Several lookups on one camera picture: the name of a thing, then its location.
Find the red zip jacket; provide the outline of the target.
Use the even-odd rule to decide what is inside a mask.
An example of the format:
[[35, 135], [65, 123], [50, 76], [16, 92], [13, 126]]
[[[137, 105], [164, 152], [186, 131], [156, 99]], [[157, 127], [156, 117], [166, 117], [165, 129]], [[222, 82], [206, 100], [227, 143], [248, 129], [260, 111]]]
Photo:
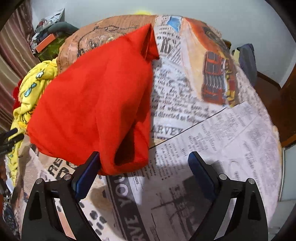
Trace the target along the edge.
[[31, 143], [75, 165], [97, 151], [101, 175], [146, 166], [158, 58], [151, 24], [79, 57], [45, 89], [28, 124]]

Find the pile of clothes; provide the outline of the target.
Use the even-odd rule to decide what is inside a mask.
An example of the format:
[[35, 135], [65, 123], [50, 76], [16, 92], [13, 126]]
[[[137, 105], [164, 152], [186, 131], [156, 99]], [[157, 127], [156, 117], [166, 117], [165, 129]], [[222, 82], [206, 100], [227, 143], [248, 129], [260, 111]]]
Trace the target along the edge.
[[35, 27], [35, 34], [32, 37], [32, 40], [35, 42], [42, 41], [48, 35], [50, 35], [49, 28], [64, 19], [64, 12], [65, 12], [65, 9], [62, 8], [54, 12], [53, 14], [45, 18], [42, 18]]

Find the dark blue clothing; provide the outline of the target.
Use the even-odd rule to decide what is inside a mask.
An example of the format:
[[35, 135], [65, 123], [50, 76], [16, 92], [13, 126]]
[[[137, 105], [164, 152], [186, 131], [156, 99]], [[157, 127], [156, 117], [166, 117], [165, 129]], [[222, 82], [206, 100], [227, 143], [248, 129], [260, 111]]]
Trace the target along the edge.
[[254, 87], [257, 83], [257, 67], [254, 54], [254, 46], [251, 43], [244, 44], [236, 50], [239, 51], [239, 64], [244, 74], [247, 76], [251, 85]]

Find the red fluffy garment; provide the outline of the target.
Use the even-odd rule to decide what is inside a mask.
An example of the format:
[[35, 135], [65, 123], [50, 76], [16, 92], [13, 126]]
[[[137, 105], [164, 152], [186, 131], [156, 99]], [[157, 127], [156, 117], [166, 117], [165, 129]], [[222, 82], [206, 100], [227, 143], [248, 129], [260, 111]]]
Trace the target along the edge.
[[22, 84], [22, 79], [18, 82], [18, 85], [13, 90], [13, 98], [14, 98], [13, 110], [19, 108], [21, 105], [21, 103], [19, 101], [19, 93], [20, 93], [21, 84]]

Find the yellow cartoon fleece blanket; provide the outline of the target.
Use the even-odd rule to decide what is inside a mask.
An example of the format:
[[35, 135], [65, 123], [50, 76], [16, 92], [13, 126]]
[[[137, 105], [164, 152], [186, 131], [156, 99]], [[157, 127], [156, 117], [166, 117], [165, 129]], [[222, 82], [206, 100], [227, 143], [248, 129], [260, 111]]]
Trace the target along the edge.
[[[46, 60], [33, 67], [23, 78], [18, 99], [20, 107], [13, 111], [11, 129], [17, 128], [18, 133], [26, 135], [27, 127], [37, 104], [46, 87], [58, 75], [57, 58]], [[8, 174], [13, 187], [16, 186], [19, 175], [19, 149], [23, 141], [15, 144], [12, 151], [6, 156]]]

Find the striped red gold curtain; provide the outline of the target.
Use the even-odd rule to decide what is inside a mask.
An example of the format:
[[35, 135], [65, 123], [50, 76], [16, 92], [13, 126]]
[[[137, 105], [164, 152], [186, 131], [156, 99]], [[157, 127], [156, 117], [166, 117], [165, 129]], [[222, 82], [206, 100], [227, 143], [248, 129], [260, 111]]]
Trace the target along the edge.
[[13, 121], [13, 90], [39, 63], [29, 46], [35, 34], [30, 1], [22, 1], [1, 29], [1, 131]]

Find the orange box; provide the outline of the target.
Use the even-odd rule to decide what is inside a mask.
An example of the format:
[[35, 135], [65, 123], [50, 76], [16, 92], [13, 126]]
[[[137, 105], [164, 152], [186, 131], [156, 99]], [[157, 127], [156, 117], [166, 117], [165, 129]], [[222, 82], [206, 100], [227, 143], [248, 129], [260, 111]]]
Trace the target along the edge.
[[50, 43], [52, 43], [56, 39], [54, 34], [48, 35], [43, 41], [41, 41], [35, 48], [37, 53], [40, 53], [43, 49], [45, 49]]

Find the newspaper print bed quilt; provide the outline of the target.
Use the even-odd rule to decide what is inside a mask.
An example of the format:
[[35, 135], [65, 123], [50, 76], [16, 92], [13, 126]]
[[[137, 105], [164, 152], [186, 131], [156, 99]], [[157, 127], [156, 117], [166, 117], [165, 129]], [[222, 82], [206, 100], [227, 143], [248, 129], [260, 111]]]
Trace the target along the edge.
[[[278, 130], [210, 25], [183, 16], [113, 16], [66, 39], [58, 75], [87, 52], [147, 24], [159, 54], [152, 63], [149, 161], [134, 172], [96, 176], [79, 203], [92, 228], [102, 240], [189, 240], [212, 203], [188, 165], [191, 152], [232, 180], [253, 178], [271, 221], [281, 186]], [[11, 202], [22, 232], [35, 181], [59, 180], [79, 165], [41, 153], [28, 132], [18, 160]]]

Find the brown wooden door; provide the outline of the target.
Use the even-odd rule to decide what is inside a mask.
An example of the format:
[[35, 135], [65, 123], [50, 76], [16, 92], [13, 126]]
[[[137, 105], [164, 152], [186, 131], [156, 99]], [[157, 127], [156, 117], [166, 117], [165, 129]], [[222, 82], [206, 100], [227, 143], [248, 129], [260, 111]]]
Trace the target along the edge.
[[255, 90], [265, 105], [273, 124], [278, 128], [284, 148], [295, 144], [295, 68], [287, 81], [280, 85], [258, 72]]

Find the dark grey pillow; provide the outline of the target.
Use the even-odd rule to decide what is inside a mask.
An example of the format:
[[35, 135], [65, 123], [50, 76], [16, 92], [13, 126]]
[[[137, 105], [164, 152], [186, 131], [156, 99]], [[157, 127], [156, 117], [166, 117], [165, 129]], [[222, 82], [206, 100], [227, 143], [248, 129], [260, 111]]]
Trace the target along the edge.
[[62, 32], [62, 33], [72, 35], [77, 30], [79, 30], [77, 27], [75, 27], [67, 22], [57, 22], [48, 28], [48, 33], [55, 34], [58, 32]]

